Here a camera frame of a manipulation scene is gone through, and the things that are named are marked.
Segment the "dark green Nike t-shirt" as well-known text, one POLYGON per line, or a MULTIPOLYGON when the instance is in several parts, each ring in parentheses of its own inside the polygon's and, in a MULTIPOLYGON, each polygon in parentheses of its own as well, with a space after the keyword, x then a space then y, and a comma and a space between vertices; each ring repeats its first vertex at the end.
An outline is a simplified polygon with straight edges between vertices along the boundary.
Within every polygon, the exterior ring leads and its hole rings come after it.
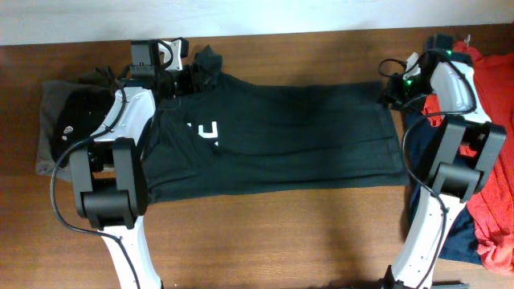
POLYGON ((165 101, 143 156, 149 203, 293 189, 405 185, 379 83, 255 85, 195 56, 202 92, 165 101))

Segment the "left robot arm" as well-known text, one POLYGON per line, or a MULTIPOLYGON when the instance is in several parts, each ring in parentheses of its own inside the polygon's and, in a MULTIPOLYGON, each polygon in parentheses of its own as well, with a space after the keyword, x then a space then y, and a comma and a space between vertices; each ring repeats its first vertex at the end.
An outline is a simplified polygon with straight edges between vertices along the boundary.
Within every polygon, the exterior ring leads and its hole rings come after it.
POLYGON ((204 87, 198 67, 182 63, 188 52, 184 38, 133 41, 109 111, 64 154, 77 213, 90 224, 84 232, 103 239, 123 288, 163 286, 145 237, 149 190, 141 155, 159 102, 204 87))

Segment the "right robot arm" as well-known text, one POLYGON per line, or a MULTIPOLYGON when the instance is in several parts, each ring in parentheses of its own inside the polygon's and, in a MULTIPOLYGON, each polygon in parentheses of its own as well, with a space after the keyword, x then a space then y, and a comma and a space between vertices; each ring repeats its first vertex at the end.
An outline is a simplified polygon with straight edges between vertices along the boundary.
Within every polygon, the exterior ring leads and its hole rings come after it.
POLYGON ((419 184, 418 207, 405 245, 381 280, 384 288, 432 288, 434 265, 455 219, 491 175, 507 138, 483 110, 474 84, 471 56, 453 49, 450 35, 429 37, 422 53, 389 75, 382 102, 415 112, 436 95, 443 122, 417 166, 404 166, 419 184))

